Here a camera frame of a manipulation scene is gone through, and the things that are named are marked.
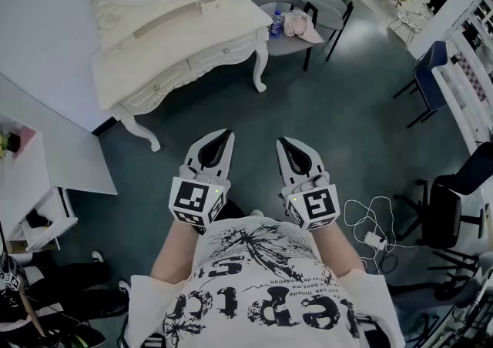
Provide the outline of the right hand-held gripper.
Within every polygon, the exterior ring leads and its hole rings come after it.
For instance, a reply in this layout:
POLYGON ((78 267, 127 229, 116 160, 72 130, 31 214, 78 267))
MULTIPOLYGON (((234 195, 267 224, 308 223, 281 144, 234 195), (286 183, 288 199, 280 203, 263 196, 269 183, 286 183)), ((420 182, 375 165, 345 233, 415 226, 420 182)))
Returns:
POLYGON ((302 230, 311 231, 335 222, 340 215, 337 189, 330 183, 318 152, 286 136, 276 141, 285 209, 302 230), (289 185, 289 179, 306 179, 289 185))

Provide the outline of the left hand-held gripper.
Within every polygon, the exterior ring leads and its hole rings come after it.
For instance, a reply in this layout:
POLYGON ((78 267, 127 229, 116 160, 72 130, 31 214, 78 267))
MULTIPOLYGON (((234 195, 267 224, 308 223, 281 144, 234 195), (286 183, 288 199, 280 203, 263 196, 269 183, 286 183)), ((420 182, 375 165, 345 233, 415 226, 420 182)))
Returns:
POLYGON ((169 211, 175 220, 207 230, 226 204, 231 183, 227 178, 233 157, 235 135, 230 129, 211 132, 195 141, 185 164, 173 178, 169 211), (208 170, 215 176, 198 172, 208 170))

